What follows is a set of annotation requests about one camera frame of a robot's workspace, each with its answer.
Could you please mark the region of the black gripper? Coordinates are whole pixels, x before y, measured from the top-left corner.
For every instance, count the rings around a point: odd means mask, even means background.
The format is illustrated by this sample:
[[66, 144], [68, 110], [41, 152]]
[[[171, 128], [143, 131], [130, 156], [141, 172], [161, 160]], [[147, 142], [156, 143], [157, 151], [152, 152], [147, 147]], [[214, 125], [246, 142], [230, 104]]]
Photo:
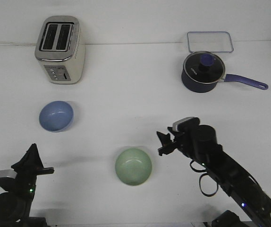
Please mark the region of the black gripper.
[[54, 173], [53, 167], [43, 167], [38, 148], [33, 143], [24, 156], [11, 168], [17, 173], [13, 192], [17, 196], [34, 196], [36, 180], [39, 175]]
[[171, 140], [170, 134], [164, 134], [157, 131], [157, 137], [159, 138], [162, 146], [158, 148], [159, 156], [168, 155], [172, 153], [175, 149], [179, 150], [184, 156], [188, 158], [194, 158], [194, 145], [191, 137], [192, 131], [196, 128], [185, 127], [181, 132], [173, 131], [172, 127], [168, 127], [168, 131], [174, 135], [174, 139]]

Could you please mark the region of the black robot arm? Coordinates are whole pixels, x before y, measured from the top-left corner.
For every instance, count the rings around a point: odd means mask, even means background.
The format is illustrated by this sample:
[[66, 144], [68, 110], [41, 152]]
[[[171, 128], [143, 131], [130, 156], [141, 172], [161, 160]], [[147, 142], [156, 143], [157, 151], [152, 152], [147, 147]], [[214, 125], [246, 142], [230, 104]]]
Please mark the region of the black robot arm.
[[215, 129], [208, 125], [184, 128], [181, 132], [168, 128], [157, 133], [162, 147], [159, 155], [178, 149], [194, 162], [231, 197], [258, 227], [271, 227], [271, 198], [240, 164], [217, 143]]
[[31, 217], [30, 210], [39, 175], [54, 173], [44, 167], [34, 143], [10, 169], [0, 170], [0, 227], [47, 227], [44, 217]]

